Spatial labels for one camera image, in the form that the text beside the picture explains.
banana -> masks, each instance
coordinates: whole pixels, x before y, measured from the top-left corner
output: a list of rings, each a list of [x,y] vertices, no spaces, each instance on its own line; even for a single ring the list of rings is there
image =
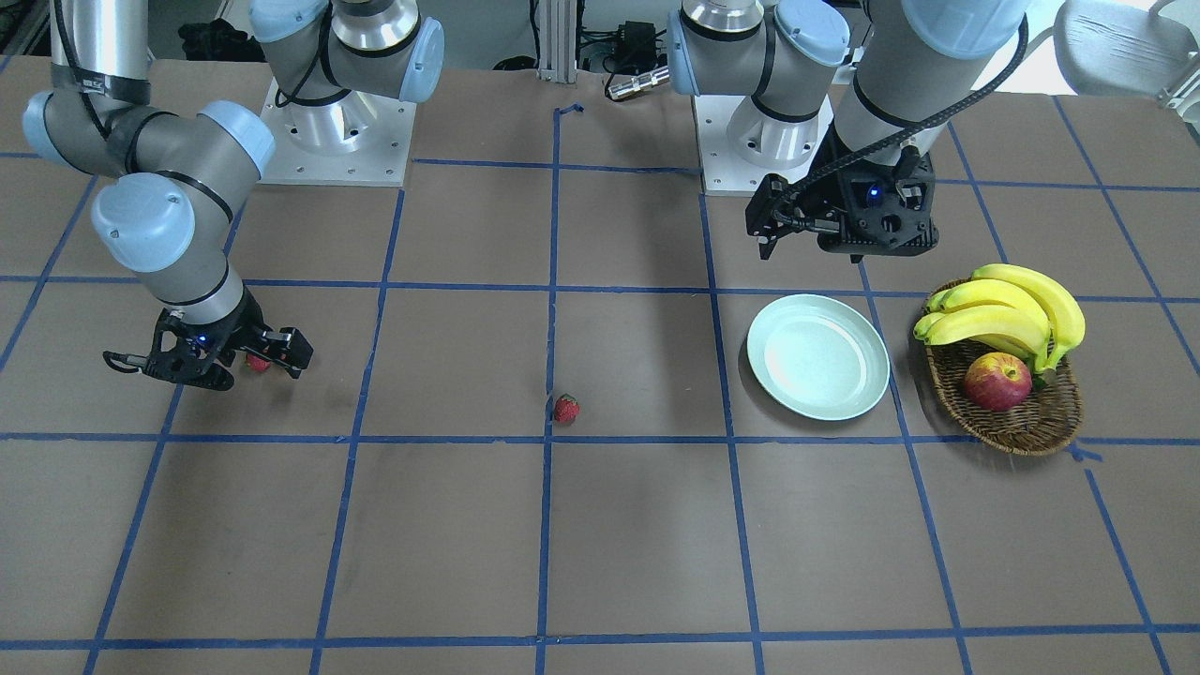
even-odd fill
[[[997,352],[1013,354],[1026,363],[1030,363],[1030,359],[1034,356],[1032,352],[1025,350],[1025,347],[1021,347],[1003,335],[976,335],[972,340],[976,342],[983,342]]]
[[[1000,335],[1034,357],[1034,372],[1045,370],[1050,335],[1021,310],[1007,305],[978,305],[949,312],[934,322],[926,345],[949,345],[980,335]]]
[[[954,286],[941,298],[937,311],[950,312],[983,304],[1008,305],[1021,310],[1042,327],[1044,333],[1050,331],[1050,319],[1042,305],[1020,286],[1000,279],[974,279]]]
[[[912,327],[912,336],[924,342],[930,327],[937,323],[937,321],[943,316],[946,315],[942,312],[929,312],[928,315],[920,317],[917,321],[917,324]]]
[[[971,279],[998,279],[1015,283],[1025,288],[1042,305],[1050,319],[1054,336],[1054,351],[1045,359],[1046,368],[1057,366],[1063,354],[1084,341],[1087,325],[1079,303],[1061,283],[1045,274],[1020,265],[992,263],[974,270]]]

plate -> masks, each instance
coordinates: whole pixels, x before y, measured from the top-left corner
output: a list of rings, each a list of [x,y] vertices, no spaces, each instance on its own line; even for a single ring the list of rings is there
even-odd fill
[[[746,356],[776,401],[805,417],[839,420],[875,407],[890,360],[871,322],[824,295],[787,295],[750,324]]]

wicker basket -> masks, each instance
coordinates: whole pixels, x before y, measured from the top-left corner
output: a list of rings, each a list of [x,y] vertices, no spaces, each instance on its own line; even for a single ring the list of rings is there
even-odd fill
[[[950,281],[934,293],[965,281]],[[1069,446],[1084,420],[1084,404],[1070,363],[1063,358],[1056,370],[1046,371],[1046,387],[1031,393],[1015,407],[992,412],[967,399],[962,378],[977,358],[994,351],[974,340],[925,346],[934,389],[946,410],[972,436],[1006,453],[1048,455]]]

red apple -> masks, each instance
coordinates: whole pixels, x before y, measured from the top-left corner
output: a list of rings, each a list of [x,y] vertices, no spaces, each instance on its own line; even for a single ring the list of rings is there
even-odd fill
[[[1033,378],[1021,359],[1004,352],[990,352],[971,364],[962,388],[979,407],[1002,412],[1030,395]]]

metal base plate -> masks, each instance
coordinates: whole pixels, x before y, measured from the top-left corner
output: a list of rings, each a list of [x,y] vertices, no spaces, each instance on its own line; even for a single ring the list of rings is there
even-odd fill
[[[696,114],[696,137],[700,143],[700,162],[704,169],[704,193],[750,197],[758,189],[758,181],[768,173],[778,173],[796,183],[809,173],[809,166],[816,156],[816,148],[824,138],[829,123],[833,121],[833,106],[829,97],[821,103],[817,113],[817,126],[821,130],[812,153],[805,161],[788,171],[776,171],[752,165],[733,150],[726,129],[733,110],[745,96],[694,96],[692,110]]]
[[[359,185],[403,187],[416,103],[366,95],[379,119],[362,130],[359,149],[346,155],[314,155],[292,142],[289,115],[275,107],[275,80],[260,117],[275,136],[275,156],[260,183],[270,185]]]

